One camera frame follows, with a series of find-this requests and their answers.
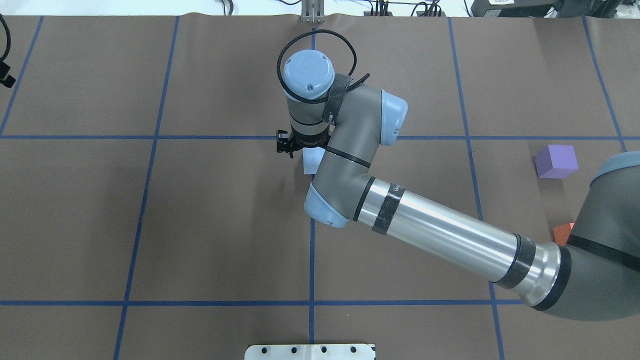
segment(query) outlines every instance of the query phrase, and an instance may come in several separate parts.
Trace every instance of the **white bracket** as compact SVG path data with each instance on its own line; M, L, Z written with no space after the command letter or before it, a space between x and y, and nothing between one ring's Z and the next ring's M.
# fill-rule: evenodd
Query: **white bracket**
M244 360L376 360L376 346L369 344L254 345Z
M324 0L302 0L302 22L324 22Z

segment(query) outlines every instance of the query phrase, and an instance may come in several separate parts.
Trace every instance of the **orange cube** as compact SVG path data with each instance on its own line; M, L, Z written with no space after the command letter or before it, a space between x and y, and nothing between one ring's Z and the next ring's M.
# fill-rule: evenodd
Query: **orange cube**
M566 241L569 240L569 234L573 229L573 222L558 226L554 229L554 242L560 246L566 246Z

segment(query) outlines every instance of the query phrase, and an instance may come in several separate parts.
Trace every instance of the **blue joint cap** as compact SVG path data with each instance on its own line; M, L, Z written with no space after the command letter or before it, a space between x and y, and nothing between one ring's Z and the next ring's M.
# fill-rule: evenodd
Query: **blue joint cap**
M382 129L380 144L391 146L396 142L409 104L403 99L382 90Z
M349 221L320 196L313 184L309 186L305 211L310 217L333 227L344 227Z
M329 57L318 50L300 50L285 62L285 84L297 95L313 100L329 91L335 78Z
M602 164L600 167L600 171L598 171L598 175L593 178L591 181L591 185L596 181L600 176L607 174L612 171L619 170L621 168L627 167L637 167L640 166L640 151L629 151L622 152L620 154L616 154L611 156L607 161Z

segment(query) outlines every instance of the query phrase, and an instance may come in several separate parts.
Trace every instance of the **cable connector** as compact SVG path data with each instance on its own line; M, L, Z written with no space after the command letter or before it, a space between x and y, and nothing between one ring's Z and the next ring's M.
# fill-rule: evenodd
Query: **cable connector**
M4 61L0 61L0 84L12 88L13 84L15 84L15 78L9 75L9 69L11 69L9 65Z

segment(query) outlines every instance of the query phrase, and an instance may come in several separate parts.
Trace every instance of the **purple cube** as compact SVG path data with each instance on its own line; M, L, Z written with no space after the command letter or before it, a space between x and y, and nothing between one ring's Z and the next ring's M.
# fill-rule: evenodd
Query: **purple cube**
M578 160L571 145L547 145L534 159L541 179L563 179L578 170Z

